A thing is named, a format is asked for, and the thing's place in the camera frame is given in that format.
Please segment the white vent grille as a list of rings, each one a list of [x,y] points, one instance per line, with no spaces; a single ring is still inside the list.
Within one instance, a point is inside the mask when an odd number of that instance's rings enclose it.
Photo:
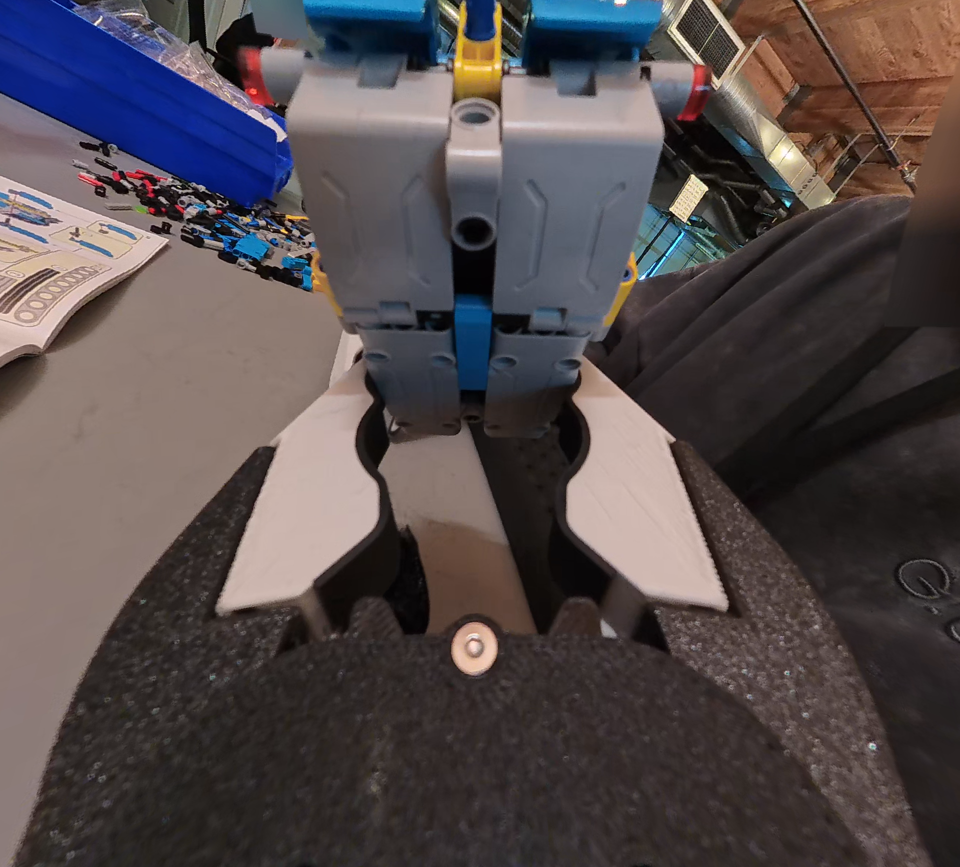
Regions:
[[[714,0],[680,0],[666,34],[691,63],[709,68],[715,91],[738,73],[748,47]]]

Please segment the blue storage bin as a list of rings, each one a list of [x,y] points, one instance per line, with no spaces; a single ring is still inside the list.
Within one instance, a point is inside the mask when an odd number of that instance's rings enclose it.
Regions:
[[[286,187],[286,138],[74,7],[1,0],[3,94],[243,205]]]

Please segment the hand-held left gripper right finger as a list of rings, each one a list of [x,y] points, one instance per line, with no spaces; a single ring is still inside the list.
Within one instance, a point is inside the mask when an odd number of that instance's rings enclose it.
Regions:
[[[730,611],[674,437],[594,366],[570,397],[581,446],[560,484],[559,529],[608,576],[608,637],[631,637],[650,606]]]

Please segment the grey desk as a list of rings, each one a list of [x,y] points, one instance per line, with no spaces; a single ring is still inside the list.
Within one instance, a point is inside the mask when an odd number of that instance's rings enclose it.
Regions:
[[[2,175],[105,213],[71,166],[88,138],[2,96]],[[48,756],[106,633],[141,580],[257,449],[330,382],[339,322],[318,297],[172,239],[66,321],[40,356],[2,366],[2,865],[16,863]],[[418,541],[429,633],[481,614],[534,621],[474,443],[394,448],[383,474]],[[159,675],[121,708],[140,730],[287,653],[286,618],[221,620],[189,578],[158,572],[172,628],[136,653]]]

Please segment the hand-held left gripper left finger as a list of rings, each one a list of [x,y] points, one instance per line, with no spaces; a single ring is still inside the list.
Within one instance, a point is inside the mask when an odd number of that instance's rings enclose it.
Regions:
[[[384,404],[352,368],[274,441],[215,613],[291,608],[316,639],[391,585],[391,500],[380,463]]]

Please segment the pile of small brick parts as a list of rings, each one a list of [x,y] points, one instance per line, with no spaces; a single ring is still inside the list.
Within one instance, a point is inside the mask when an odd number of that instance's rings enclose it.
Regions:
[[[243,205],[193,181],[124,168],[114,161],[117,148],[106,141],[77,145],[88,153],[72,161],[78,178],[109,210],[150,216],[154,234],[177,236],[263,280],[313,290],[319,260],[306,214],[284,213],[273,201]]]

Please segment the open instruction booklet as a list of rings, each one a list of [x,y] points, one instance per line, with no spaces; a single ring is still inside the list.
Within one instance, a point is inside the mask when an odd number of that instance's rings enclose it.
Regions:
[[[1,177],[1,364],[45,353],[83,306],[166,246],[125,225]]]

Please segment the clear plastic bags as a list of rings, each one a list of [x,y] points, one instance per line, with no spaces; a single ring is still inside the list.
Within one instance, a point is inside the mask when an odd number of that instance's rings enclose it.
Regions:
[[[74,14],[243,113],[267,122],[265,107],[223,78],[198,42],[187,44],[153,21],[144,0],[96,0],[75,7]]]

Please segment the blue grey toy robot model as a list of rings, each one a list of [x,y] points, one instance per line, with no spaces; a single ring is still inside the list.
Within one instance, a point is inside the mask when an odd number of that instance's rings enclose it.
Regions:
[[[712,69],[645,61],[653,0],[528,0],[519,58],[498,0],[248,0],[293,47],[239,55],[283,105],[324,290],[400,429],[544,435],[637,277],[667,120]]]

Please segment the black dotted pad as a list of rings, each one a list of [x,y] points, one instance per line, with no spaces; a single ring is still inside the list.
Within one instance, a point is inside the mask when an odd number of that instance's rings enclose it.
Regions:
[[[570,549],[560,539],[557,488],[569,461],[553,429],[536,439],[488,436],[471,430],[536,633],[557,633],[570,595]]]

